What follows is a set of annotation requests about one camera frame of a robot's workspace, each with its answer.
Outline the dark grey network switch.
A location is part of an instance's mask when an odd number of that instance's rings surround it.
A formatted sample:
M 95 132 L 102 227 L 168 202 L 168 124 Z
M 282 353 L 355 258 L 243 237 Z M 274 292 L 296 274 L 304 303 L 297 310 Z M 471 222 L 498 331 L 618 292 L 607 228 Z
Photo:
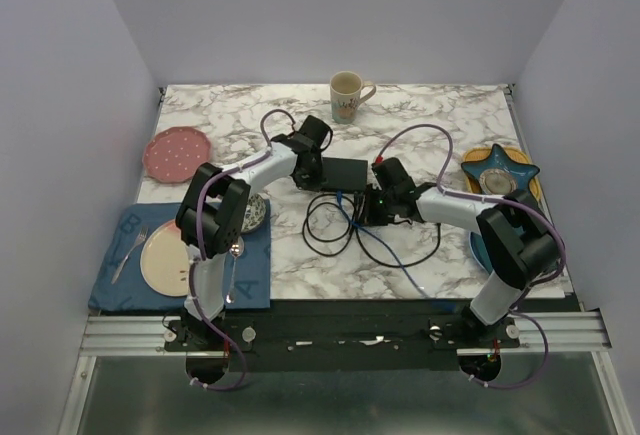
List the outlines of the dark grey network switch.
M 327 157 L 323 159 L 322 168 L 321 191 L 358 193 L 366 190 L 368 176 L 366 160 Z

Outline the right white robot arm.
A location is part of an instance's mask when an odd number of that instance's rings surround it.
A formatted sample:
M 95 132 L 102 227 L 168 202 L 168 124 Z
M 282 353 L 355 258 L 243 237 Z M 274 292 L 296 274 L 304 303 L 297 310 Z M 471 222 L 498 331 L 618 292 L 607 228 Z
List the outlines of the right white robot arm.
M 354 186 L 365 193 L 362 221 L 368 226 L 394 222 L 450 225 L 479 235 L 492 272 L 465 306 L 459 322 L 462 339 L 480 347 L 496 335 L 496 324 L 525 296 L 546 270 L 561 269 L 564 244 L 529 192 L 482 197 L 418 185 L 395 157 L 372 164 L 376 186 L 367 182 L 367 162 L 355 162 Z

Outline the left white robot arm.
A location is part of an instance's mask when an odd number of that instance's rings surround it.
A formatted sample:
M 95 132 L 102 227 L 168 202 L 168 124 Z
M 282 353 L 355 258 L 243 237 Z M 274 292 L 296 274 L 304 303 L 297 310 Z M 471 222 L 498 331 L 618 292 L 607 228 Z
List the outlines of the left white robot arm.
M 322 152 L 333 131 L 309 116 L 300 128 L 267 139 L 257 153 L 226 166 L 200 165 L 179 207 L 175 223 L 186 245 L 198 249 L 188 278 L 187 313 L 194 317 L 187 337 L 201 350 L 214 348 L 222 335 L 215 320 L 225 308 L 225 259 L 239 238 L 249 198 L 284 178 L 317 192 L 325 181 Z

